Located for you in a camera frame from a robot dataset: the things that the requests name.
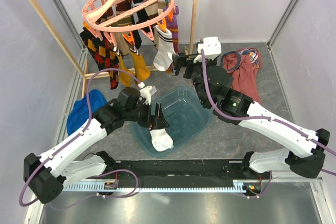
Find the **mustard yellow sock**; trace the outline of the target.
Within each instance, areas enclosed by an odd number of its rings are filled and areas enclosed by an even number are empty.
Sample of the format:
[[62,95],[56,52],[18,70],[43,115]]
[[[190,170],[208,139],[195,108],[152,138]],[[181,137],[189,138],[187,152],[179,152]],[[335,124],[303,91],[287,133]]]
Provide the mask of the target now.
[[133,33],[130,32],[129,35],[123,34],[123,38],[125,42],[128,44],[131,57],[133,59],[134,69],[135,69],[135,76],[139,81],[145,81],[150,77],[150,70],[146,67],[143,57],[139,53],[136,45],[135,39],[133,37]]
[[119,49],[115,51],[115,55],[119,61],[119,69],[120,69],[119,80],[124,86],[130,87],[132,84],[134,73],[125,67],[124,62],[123,62],[123,56]]

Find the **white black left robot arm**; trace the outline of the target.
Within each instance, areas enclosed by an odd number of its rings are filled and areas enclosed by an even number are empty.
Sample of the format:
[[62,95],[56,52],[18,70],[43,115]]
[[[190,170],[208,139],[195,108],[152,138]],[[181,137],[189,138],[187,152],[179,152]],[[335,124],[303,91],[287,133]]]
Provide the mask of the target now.
[[152,114],[151,94],[153,86],[140,90],[126,87],[116,99],[95,110],[85,123],[61,143],[40,155],[28,154],[24,158],[24,188],[29,188],[38,201],[53,201],[64,187],[88,178],[111,178],[115,173],[114,160],[99,152],[93,157],[74,162],[74,159],[91,145],[104,139],[125,122],[135,122],[147,128],[151,142],[158,152],[172,149],[174,144],[168,135],[166,121],[160,103]]

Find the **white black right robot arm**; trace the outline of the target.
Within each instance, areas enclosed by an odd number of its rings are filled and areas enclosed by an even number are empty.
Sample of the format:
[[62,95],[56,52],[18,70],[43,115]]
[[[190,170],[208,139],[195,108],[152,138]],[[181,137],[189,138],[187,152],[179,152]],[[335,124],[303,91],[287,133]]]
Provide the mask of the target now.
[[247,152],[240,166],[248,179],[257,175],[289,170],[301,177],[317,178],[323,169],[330,132],[308,130],[268,111],[251,97],[233,89],[233,77],[208,59],[204,53],[192,58],[184,53],[173,55],[172,74],[185,68],[183,77],[191,79],[201,105],[226,123],[256,131],[281,144],[282,149]]

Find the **argyle black red sock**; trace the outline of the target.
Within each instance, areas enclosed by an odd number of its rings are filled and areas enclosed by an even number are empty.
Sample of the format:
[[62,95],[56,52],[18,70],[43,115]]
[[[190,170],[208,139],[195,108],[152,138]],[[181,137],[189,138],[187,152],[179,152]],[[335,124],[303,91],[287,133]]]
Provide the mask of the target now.
[[110,49],[110,44],[105,38],[101,41],[86,27],[83,27],[83,31],[79,36],[87,47],[99,70],[119,68],[119,59],[116,56],[116,53]]

